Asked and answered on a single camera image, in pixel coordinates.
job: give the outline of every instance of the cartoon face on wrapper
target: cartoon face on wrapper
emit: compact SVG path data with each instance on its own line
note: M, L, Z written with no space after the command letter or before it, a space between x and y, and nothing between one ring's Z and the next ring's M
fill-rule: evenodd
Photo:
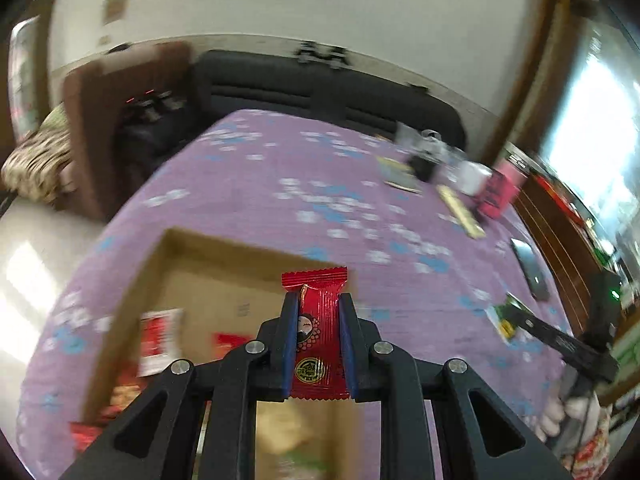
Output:
M298 343L309 339L314 329L314 317L311 314L300 314L298 316Z

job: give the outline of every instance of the silver screw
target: silver screw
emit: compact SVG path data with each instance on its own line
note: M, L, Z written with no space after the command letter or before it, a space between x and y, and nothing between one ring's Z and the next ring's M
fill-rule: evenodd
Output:
M463 374L467 368L468 366L462 359L452 359L449 361L449 370L455 374Z
M259 354L261 352L264 352L265 346L262 341L255 340L249 341L246 345L244 345L244 349L249 354Z
M373 345L373 350L376 354L391 354L394 351L394 346L386 341L378 341Z
M174 363L171 365L171 371L176 375L182 375L187 373L189 371L189 368L191 368L191 365L189 364L188 361L185 361L184 359L180 359L179 361L174 361Z

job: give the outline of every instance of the smartphone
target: smartphone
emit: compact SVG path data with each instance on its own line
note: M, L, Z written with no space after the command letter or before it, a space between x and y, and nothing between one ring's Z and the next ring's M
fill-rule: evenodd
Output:
M512 238L511 248L516 254L520 268L522 272L524 272L524 277L527 279L527 283L529 283L531 295L536 300L548 301L549 289L546 288L545 277L542 274L542 269L531 246L522 240Z

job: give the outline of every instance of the black cable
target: black cable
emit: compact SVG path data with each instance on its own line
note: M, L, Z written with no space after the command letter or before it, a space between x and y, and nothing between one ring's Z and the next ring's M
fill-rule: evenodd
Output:
M584 431L587 429L587 418L589 416L589 412L591 411L591 403L593 402L593 397L595 397L595 393L596 393L596 390L595 390L595 384L594 384L593 387L591 388L589 403L587 404L587 411L584 412L584 420L582 421L582 428L580 429L578 444L576 444L575 446L574 457L571 460L571 469L569 471L571 476L574 475L575 460L577 459L578 453L580 453L580 449L582 448L582 438L584 437Z

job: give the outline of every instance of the white floor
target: white floor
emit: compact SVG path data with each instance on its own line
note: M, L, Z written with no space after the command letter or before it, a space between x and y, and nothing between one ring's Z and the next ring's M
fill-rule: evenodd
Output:
M20 384L40 331L102 228L21 198L0 218L0 428L12 446Z

